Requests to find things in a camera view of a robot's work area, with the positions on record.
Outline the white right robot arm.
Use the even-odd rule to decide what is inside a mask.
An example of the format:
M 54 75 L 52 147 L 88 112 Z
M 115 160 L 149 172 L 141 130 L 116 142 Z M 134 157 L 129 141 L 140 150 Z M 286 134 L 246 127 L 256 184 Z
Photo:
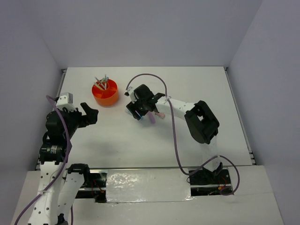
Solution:
M 197 103 L 189 103 L 163 93 L 153 94 L 145 84 L 137 88 L 127 87 L 125 96 L 131 99 L 126 108 L 136 120 L 140 120 L 148 112 L 169 114 L 172 117 L 173 131 L 174 118 L 184 120 L 192 138 L 203 145 L 204 162 L 201 168 L 204 170 L 204 179 L 208 183 L 215 183 L 220 178 L 223 164 L 216 151 L 219 121 L 206 102 L 200 100 Z

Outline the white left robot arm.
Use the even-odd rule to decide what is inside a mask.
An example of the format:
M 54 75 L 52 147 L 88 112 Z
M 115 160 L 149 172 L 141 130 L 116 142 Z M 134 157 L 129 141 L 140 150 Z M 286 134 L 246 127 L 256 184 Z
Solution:
M 68 166 L 72 144 L 78 128 L 94 125 L 98 110 L 81 103 L 80 112 L 72 103 L 51 100 L 54 109 L 46 117 L 46 132 L 39 151 L 40 180 L 37 196 L 32 200 L 29 225 L 70 225 L 72 206 L 80 187 L 88 186 L 92 175 L 87 164 Z

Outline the pink eraser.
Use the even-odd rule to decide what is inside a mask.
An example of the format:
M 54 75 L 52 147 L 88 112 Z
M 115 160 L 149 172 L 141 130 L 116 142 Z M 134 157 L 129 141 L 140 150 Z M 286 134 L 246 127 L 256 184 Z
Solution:
M 165 114 L 164 113 L 156 112 L 155 115 L 158 116 L 161 119 L 165 118 Z

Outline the purple pink highlighter marker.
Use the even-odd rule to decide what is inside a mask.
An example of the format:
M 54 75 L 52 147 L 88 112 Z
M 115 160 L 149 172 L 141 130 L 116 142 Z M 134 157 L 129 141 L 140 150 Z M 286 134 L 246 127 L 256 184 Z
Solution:
M 150 120 L 151 124 L 155 124 L 156 123 L 156 120 L 155 120 L 154 115 L 153 115 L 152 112 L 148 112 L 148 117 L 149 117 L 149 120 Z

